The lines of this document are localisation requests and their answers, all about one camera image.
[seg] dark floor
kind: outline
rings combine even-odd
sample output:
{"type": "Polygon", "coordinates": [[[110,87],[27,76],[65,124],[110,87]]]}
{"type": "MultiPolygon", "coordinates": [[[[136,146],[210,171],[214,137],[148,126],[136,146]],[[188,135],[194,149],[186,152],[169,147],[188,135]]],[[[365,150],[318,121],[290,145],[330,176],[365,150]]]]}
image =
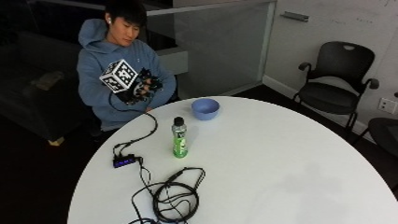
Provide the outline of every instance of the dark floor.
{"type": "MultiPolygon", "coordinates": [[[[265,86],[240,94],[294,108],[293,102],[265,86]]],[[[305,107],[299,112],[343,136],[343,128],[305,107]]],[[[98,145],[84,128],[67,136],[60,147],[0,117],[1,223],[67,223],[68,206],[80,174],[98,145]]],[[[367,140],[355,146],[390,186],[398,183],[398,159],[367,140]]]]}

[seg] white cube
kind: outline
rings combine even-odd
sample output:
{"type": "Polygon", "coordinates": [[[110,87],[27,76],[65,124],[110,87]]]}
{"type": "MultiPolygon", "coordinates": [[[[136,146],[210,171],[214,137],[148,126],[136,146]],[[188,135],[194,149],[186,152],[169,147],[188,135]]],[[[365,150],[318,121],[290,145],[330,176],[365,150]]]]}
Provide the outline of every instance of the white cube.
{"type": "Polygon", "coordinates": [[[120,59],[114,63],[110,63],[106,70],[100,76],[101,82],[109,87],[109,89],[117,93],[126,91],[133,84],[138,73],[129,66],[124,59],[120,59]]]}

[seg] black hair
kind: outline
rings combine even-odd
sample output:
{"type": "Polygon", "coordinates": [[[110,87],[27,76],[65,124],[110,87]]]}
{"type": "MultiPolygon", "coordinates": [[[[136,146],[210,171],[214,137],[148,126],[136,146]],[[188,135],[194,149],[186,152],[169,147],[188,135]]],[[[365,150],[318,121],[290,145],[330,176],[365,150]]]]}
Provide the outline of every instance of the black hair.
{"type": "Polygon", "coordinates": [[[146,25],[146,10],[140,0],[108,0],[104,12],[109,13],[113,21],[122,17],[141,27],[146,25]]]}

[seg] glove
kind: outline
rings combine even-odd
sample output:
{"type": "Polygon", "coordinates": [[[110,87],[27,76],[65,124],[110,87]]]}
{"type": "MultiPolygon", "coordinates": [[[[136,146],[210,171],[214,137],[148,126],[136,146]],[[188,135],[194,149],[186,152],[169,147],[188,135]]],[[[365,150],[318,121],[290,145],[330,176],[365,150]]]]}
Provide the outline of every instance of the glove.
{"type": "Polygon", "coordinates": [[[149,69],[142,69],[126,91],[116,93],[126,105],[133,105],[140,101],[148,101],[154,96],[156,91],[161,90],[162,84],[157,77],[152,76],[149,69]]]}

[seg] blue bowl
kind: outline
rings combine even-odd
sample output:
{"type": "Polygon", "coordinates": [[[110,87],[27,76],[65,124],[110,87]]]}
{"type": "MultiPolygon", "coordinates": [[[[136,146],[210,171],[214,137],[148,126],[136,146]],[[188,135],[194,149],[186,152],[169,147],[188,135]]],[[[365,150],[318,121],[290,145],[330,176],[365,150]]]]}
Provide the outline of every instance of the blue bowl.
{"type": "Polygon", "coordinates": [[[200,120],[213,119],[218,113],[220,103],[209,98],[197,99],[192,103],[194,117],[200,120]]]}

